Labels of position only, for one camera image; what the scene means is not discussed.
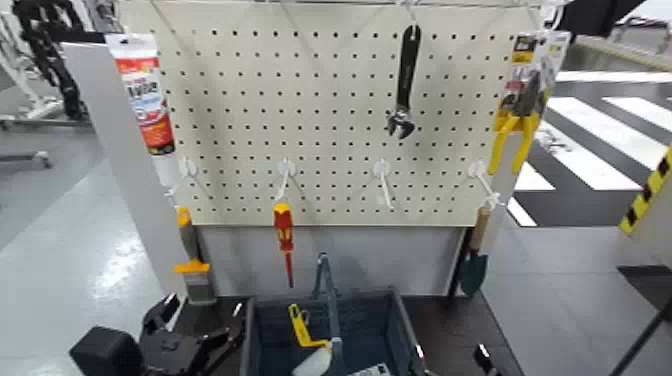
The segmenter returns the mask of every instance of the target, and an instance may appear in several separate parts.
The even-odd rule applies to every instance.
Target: wooden handle
[[[478,219],[476,219],[476,226],[474,226],[474,231],[471,233],[469,248],[471,249],[481,248],[481,243],[483,243],[483,236],[485,235],[485,228],[488,225],[488,219],[490,219],[490,209],[489,208],[478,209]]]

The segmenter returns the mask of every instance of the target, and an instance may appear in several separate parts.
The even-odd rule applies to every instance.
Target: yellow tool
[[[539,127],[539,113],[535,111],[535,106],[539,102],[539,96],[542,95],[541,102],[543,103],[544,92],[540,92],[541,80],[538,71],[533,73],[532,78],[525,86],[524,91],[518,96],[516,102],[513,104],[511,113],[500,114],[495,120],[495,130],[497,137],[495,138],[495,145],[492,147],[492,157],[490,158],[490,165],[488,166],[488,174],[494,175],[499,169],[499,162],[502,159],[502,150],[509,133],[512,131],[523,131],[523,143],[511,166],[511,173],[517,174],[523,167],[523,162],[527,158],[532,142],[534,141],[534,132]]]
[[[310,338],[310,333],[308,333],[308,328],[306,327],[306,323],[303,321],[303,316],[298,305],[291,304],[289,306],[289,317],[292,319],[294,333],[296,333],[296,339],[299,341],[299,345],[301,347],[329,346],[329,341],[326,339],[313,340]]]
[[[213,305],[217,303],[217,296],[210,281],[210,264],[205,262],[198,244],[197,228],[191,221],[189,209],[177,207],[176,210],[180,239],[187,251],[188,261],[175,265],[173,272],[184,276],[189,304]]]

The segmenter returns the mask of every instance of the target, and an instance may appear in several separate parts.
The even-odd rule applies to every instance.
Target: black pole
[[[651,320],[649,325],[646,326],[646,329],[642,332],[642,334],[637,337],[637,340],[635,343],[630,346],[630,349],[628,349],[628,352],[623,355],[623,358],[621,359],[620,362],[616,365],[613,371],[609,374],[609,376],[620,376],[623,374],[623,371],[625,371],[626,368],[630,365],[633,359],[639,354],[639,351],[642,350],[642,347],[646,345],[646,343],[649,341],[649,338],[653,335],[653,333],[658,329],[660,326],[660,323],[663,322],[663,319],[672,311],[672,296],[667,300],[667,303],[665,303],[665,306],[658,311],[656,316]]]

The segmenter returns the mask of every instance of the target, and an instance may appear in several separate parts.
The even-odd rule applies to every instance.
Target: basket handle
[[[336,302],[336,288],[331,277],[331,267],[327,254],[322,252],[317,257],[317,276],[313,287],[313,299],[320,294],[322,278],[327,292],[327,307],[329,309],[329,330],[331,332],[331,363],[329,364],[329,376],[346,376],[345,361],[343,359],[343,339],[341,339],[341,327],[338,319],[338,303]]]

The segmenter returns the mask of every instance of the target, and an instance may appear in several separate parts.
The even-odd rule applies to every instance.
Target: red tube label
[[[152,155],[175,151],[168,106],[159,85],[159,59],[116,59],[147,150]]]

